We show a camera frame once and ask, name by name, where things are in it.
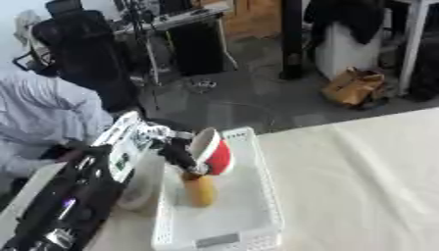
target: red and white cup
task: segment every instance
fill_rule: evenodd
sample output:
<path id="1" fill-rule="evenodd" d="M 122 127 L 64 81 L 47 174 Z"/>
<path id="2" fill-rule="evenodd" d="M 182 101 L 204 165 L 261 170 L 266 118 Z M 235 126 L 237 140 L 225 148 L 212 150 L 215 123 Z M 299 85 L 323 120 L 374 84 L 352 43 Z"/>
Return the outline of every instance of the red and white cup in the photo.
<path id="1" fill-rule="evenodd" d="M 210 176 L 225 175 L 230 173 L 235 165 L 230 148 L 213 127 L 198 133 L 192 140 L 189 151 L 197 163 L 198 173 Z"/>

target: paper bag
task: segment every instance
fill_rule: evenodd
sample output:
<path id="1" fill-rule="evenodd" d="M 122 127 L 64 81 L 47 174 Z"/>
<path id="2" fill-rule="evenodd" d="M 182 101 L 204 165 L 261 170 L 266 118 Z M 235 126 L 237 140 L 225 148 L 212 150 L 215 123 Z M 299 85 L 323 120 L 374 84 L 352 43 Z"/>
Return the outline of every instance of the paper bag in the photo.
<path id="1" fill-rule="evenodd" d="M 329 100 L 337 103 L 358 106 L 373 93 L 380 91 L 384 83 L 384 75 L 372 71 L 359 71 L 349 68 L 338 75 L 321 92 Z"/>

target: white plastic basket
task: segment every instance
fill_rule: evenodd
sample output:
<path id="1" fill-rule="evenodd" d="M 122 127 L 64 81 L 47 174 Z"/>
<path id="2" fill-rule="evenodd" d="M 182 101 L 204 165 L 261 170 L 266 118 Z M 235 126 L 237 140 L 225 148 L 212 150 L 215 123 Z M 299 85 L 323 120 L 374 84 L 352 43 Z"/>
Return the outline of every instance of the white plastic basket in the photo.
<path id="1" fill-rule="evenodd" d="M 260 146 L 249 127 L 222 134 L 236 159 L 214 177 L 218 199 L 191 207 L 176 167 L 166 166 L 152 246 L 157 251 L 266 251 L 280 245 L 283 219 Z"/>

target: black bag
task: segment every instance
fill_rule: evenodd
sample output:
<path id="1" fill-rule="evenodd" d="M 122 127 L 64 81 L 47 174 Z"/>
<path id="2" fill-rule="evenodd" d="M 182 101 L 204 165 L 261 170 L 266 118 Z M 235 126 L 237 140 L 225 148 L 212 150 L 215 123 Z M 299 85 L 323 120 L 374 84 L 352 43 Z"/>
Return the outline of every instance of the black bag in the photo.
<path id="1" fill-rule="evenodd" d="M 406 44 L 398 48 L 397 73 L 401 71 Z M 422 38 L 417 53 L 407 98 L 413 101 L 428 101 L 439 95 L 439 34 L 430 33 Z"/>

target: table leg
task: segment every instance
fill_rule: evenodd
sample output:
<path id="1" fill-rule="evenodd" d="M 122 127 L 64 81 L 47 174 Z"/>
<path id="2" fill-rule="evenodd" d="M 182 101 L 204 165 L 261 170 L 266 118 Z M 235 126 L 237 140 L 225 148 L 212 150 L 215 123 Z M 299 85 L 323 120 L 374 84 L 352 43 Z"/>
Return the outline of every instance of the table leg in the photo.
<path id="1" fill-rule="evenodd" d="M 149 60 L 151 61 L 151 66 L 153 68 L 154 84 L 161 86 L 162 84 L 159 80 L 159 68 L 157 67 L 157 61 L 154 54 L 153 46 L 151 45 L 151 40 L 149 38 L 146 40 L 146 50 L 148 51 Z"/>
<path id="2" fill-rule="evenodd" d="M 414 11 L 410 23 L 409 40 L 406 48 L 406 55 L 404 57 L 403 70 L 400 75 L 399 82 L 399 94 L 405 95 L 407 89 L 410 86 L 412 73 L 415 68 L 415 61 L 417 57 L 417 51 L 419 49 L 420 39 L 423 33 L 423 27 L 425 25 L 425 19 L 430 5 L 424 3 L 413 3 Z"/>
<path id="3" fill-rule="evenodd" d="M 233 65 L 233 68 L 235 70 L 238 70 L 238 63 L 228 52 L 227 41 L 225 40 L 225 33 L 224 33 L 224 26 L 222 24 L 222 19 L 217 19 L 217 23 L 218 23 L 218 27 L 219 27 L 219 36 L 221 39 L 222 51 L 223 51 L 224 55 L 227 57 L 227 59 L 230 61 L 230 63 Z"/>

